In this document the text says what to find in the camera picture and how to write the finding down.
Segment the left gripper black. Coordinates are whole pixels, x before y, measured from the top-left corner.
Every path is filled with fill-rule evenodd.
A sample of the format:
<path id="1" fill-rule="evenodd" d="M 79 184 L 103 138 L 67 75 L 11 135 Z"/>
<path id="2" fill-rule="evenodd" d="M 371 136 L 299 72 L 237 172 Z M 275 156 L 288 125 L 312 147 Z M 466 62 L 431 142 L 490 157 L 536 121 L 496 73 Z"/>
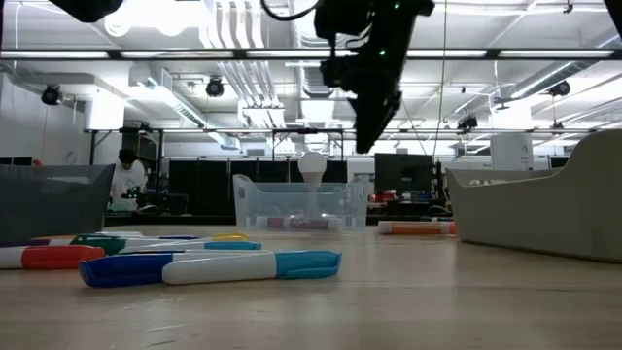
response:
<path id="1" fill-rule="evenodd" d="M 123 0 L 49 0 L 80 22 L 98 22 L 114 13 Z"/>

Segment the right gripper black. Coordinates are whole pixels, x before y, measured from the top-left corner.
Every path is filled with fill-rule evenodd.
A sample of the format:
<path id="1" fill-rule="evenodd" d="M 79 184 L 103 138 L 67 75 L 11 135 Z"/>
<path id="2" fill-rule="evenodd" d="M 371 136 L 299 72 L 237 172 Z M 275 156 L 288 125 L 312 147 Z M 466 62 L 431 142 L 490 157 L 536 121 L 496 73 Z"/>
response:
<path id="1" fill-rule="evenodd" d="M 404 61 L 403 53 L 379 49 L 331 56 L 320 64 L 320 73 L 325 86 L 359 95 L 355 99 L 358 154 L 370 151 L 400 108 L 401 92 L 396 90 Z"/>

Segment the orange Expo marker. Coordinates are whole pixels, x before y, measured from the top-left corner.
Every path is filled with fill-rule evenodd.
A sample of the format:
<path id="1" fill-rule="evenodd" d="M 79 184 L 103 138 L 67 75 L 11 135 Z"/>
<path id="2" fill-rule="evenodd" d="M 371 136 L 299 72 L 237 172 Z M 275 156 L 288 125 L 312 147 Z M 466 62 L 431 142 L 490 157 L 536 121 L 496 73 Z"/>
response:
<path id="1" fill-rule="evenodd" d="M 381 221 L 378 233 L 384 235 L 456 235 L 454 222 L 397 222 Z"/>

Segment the magenta Expo marker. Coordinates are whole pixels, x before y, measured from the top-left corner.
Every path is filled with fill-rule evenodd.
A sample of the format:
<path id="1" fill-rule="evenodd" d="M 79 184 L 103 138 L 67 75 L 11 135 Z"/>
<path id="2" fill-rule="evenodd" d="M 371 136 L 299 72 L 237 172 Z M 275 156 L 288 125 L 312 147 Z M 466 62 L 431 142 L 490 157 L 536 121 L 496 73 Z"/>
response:
<path id="1" fill-rule="evenodd" d="M 265 217 L 256 218 L 257 228 L 281 230 L 315 230 L 340 232 L 343 229 L 341 218 L 300 218 L 300 217 Z"/>

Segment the light blue capped white marker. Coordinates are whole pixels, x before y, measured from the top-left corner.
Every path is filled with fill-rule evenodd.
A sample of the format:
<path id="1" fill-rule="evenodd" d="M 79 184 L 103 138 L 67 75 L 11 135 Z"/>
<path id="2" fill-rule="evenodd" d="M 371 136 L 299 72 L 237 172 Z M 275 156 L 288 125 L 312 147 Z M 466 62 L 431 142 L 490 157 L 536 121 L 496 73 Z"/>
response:
<path id="1" fill-rule="evenodd" d="M 342 255 L 333 251 L 264 252 L 174 261 L 162 269 L 169 285 L 263 279 L 317 279 L 338 273 Z"/>
<path id="2" fill-rule="evenodd" d="M 162 243 L 147 246 L 126 247 L 120 254 L 133 254 L 147 251 L 178 251 L 178 250 L 260 250 L 262 244 L 254 241 L 183 241 Z"/>

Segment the purple capped white marker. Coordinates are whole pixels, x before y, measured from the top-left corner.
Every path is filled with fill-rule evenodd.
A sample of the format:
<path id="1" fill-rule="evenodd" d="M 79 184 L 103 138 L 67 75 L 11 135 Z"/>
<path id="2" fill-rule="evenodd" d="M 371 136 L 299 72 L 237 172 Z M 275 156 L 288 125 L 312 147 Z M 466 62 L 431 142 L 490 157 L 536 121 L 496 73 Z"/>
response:
<path id="1" fill-rule="evenodd" d="M 50 239 L 23 239 L 9 242 L 0 242 L 0 248 L 23 247 L 23 246 L 48 246 Z"/>

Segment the red capped white marker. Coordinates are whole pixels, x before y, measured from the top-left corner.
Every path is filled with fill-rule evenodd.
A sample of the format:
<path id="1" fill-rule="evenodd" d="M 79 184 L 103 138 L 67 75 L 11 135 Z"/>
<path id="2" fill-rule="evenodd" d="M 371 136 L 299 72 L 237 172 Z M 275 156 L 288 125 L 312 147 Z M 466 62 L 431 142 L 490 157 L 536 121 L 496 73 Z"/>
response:
<path id="1" fill-rule="evenodd" d="M 0 269 L 76 269 L 105 256 L 103 248 L 83 245 L 7 247 L 0 248 Z"/>

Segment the black monitor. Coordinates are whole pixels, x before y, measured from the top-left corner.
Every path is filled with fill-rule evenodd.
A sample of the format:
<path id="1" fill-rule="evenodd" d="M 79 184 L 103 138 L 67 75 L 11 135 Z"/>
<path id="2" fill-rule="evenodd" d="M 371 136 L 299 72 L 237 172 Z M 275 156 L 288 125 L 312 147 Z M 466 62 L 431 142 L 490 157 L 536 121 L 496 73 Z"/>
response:
<path id="1" fill-rule="evenodd" d="M 374 188 L 377 192 L 429 192 L 432 188 L 432 156 L 376 154 Z"/>

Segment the white light bulb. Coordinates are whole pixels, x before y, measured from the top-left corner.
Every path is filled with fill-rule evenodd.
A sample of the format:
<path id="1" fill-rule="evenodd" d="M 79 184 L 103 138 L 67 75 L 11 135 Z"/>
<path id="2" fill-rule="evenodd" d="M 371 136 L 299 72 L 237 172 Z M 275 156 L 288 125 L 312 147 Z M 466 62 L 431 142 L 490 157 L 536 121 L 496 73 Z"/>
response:
<path id="1" fill-rule="evenodd" d="M 298 161 L 298 171 L 306 185 L 317 188 L 322 184 L 327 160 L 318 152 L 306 152 Z"/>

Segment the white round pillar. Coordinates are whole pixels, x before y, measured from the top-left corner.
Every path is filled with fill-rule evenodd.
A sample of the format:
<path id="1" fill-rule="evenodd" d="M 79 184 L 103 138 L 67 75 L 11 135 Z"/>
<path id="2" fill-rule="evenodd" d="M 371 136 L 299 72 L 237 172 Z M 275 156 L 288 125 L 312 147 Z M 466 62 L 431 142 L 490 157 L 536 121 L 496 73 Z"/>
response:
<path id="1" fill-rule="evenodd" d="M 533 140 L 529 133 L 501 133 L 491 137 L 491 162 L 495 170 L 532 170 Z"/>

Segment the clear plastic bin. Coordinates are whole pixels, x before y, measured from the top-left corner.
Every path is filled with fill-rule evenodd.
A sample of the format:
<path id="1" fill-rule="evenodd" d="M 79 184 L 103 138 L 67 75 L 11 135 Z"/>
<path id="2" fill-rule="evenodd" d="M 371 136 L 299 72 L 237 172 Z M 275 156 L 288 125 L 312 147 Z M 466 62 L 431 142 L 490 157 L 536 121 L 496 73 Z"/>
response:
<path id="1" fill-rule="evenodd" d="M 305 183 L 255 183 L 244 175 L 233 177 L 236 224 L 256 227 L 256 218 L 300 217 L 341 218 L 343 229 L 357 231 L 366 227 L 370 182 L 366 176 L 349 183 L 322 183 L 312 188 Z"/>

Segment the person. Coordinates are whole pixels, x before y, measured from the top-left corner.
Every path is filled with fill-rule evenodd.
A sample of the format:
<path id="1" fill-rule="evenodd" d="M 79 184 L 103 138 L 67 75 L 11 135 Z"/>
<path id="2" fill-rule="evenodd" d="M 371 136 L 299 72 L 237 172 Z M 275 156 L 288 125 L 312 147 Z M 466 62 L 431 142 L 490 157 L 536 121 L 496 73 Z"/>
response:
<path id="1" fill-rule="evenodd" d="M 146 170 L 134 151 L 121 148 L 115 163 L 115 172 L 110 190 L 109 209 L 113 212 L 135 212 L 139 204 L 135 198 L 125 198 L 134 188 L 141 191 L 147 182 Z"/>

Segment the dark grey plastic bin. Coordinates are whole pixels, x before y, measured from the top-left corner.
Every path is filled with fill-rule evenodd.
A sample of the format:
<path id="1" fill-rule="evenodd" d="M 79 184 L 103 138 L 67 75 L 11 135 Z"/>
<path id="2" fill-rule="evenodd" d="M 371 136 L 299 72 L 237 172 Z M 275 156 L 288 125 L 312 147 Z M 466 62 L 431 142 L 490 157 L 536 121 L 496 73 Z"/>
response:
<path id="1" fill-rule="evenodd" d="M 0 164 L 0 243 L 104 227 L 115 166 Z"/>

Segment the green capped white marker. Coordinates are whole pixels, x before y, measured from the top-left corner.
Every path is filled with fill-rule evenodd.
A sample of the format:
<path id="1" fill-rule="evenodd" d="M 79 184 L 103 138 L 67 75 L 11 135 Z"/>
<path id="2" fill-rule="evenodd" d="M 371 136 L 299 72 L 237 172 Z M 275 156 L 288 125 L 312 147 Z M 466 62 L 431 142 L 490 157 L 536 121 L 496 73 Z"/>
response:
<path id="1" fill-rule="evenodd" d="M 153 244 L 178 242 L 196 239 L 190 235 L 170 236 L 108 236 L 108 235 L 80 235 L 76 236 L 70 245 L 82 245 L 102 248 L 107 256 L 115 255 L 124 248 L 148 246 Z"/>

